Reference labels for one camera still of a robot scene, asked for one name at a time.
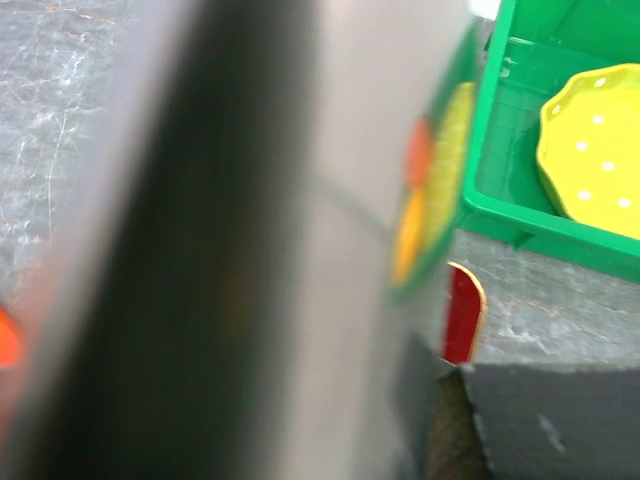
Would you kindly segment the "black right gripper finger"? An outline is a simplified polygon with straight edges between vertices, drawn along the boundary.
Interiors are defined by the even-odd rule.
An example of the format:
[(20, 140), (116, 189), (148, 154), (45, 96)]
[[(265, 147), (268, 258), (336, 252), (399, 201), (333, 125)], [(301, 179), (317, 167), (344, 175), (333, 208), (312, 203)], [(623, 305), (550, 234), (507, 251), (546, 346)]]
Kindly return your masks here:
[(636, 479), (636, 364), (447, 366), (407, 336), (394, 388), (402, 479)]

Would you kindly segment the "dark red lacquer tray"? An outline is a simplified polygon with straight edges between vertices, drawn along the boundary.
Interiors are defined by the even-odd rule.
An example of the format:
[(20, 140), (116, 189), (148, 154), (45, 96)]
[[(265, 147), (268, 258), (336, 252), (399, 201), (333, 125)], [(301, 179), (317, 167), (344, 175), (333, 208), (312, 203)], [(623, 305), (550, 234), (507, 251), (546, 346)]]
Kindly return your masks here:
[(466, 267), (448, 263), (451, 269), (449, 304), (442, 358), (457, 365), (470, 362), (486, 319), (488, 300), (478, 278)]

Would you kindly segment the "metal serving tongs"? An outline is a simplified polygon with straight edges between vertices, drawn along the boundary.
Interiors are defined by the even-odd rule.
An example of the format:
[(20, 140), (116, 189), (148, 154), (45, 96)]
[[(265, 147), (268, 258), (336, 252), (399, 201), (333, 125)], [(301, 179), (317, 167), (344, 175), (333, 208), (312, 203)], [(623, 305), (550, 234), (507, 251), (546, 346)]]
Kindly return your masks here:
[(464, 1), (146, 1), (16, 315), (5, 479), (422, 479)]

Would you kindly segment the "orange box lid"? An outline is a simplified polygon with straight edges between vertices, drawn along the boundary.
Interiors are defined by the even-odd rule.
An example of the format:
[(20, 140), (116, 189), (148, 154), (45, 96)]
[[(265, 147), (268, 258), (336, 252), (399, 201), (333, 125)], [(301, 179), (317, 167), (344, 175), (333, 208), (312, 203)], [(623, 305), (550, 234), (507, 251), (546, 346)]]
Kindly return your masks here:
[(18, 324), (9, 311), (0, 308), (0, 367), (15, 365), (22, 354), (22, 335)]

